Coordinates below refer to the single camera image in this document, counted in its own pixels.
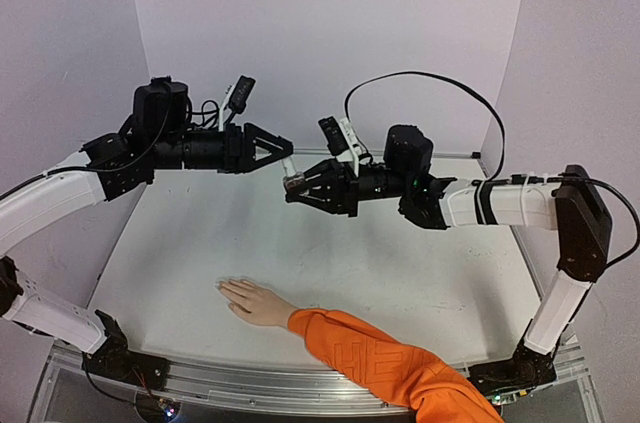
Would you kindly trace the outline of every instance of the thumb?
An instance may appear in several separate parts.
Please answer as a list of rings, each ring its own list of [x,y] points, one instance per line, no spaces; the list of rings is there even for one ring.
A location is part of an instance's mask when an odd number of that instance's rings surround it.
[[[244,321],[246,321],[247,323],[251,323],[251,313],[249,313],[247,310],[245,310],[244,308],[242,308],[240,305],[237,305],[235,303],[229,303],[229,309],[233,312],[234,315],[236,315],[238,318],[243,319]]]

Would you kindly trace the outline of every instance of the mannequin hand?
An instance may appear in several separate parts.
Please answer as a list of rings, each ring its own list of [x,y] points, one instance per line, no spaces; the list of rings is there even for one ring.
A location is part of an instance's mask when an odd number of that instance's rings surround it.
[[[229,309],[252,325],[286,329],[289,317],[299,309],[248,280],[222,281],[218,289],[231,301]]]

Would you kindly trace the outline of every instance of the orange sweatshirt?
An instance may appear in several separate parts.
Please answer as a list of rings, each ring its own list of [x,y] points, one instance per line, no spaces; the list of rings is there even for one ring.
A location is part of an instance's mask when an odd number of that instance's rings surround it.
[[[502,419],[475,387],[440,358],[403,345],[342,311],[299,310],[289,330],[309,352],[381,400],[417,411],[417,423],[496,423]]]

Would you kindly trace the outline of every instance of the wall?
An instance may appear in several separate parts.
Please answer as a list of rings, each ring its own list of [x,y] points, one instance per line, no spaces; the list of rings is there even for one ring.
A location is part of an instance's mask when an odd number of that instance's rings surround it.
[[[505,173],[558,172],[579,162],[614,184],[640,209],[640,0],[522,0],[498,110],[507,126]],[[483,159],[495,167],[492,125]],[[635,238],[614,216],[611,255]],[[541,279],[558,258],[556,237],[521,232]],[[609,422],[640,421],[640,256],[606,273],[587,298],[576,328]]]
[[[148,81],[134,0],[0,0],[2,191],[115,131]],[[86,304],[136,195],[66,218],[12,251],[45,287]],[[50,348],[0,320],[0,420],[25,420]]]
[[[520,0],[136,0],[152,74],[189,83],[195,102],[220,99],[238,75],[258,84],[246,119],[324,147],[317,121],[343,115],[356,84],[421,69],[459,78],[495,101]],[[488,113],[454,87],[421,78],[358,92],[353,120],[383,148],[393,123],[414,123],[437,151],[479,151]]]

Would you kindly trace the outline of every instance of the human hand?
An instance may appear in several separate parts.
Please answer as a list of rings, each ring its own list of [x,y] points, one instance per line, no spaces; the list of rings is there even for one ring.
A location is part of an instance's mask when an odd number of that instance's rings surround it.
[[[221,281],[218,289],[231,301],[229,309],[252,325],[280,326],[286,329],[289,317],[299,309],[273,291],[249,280]]]

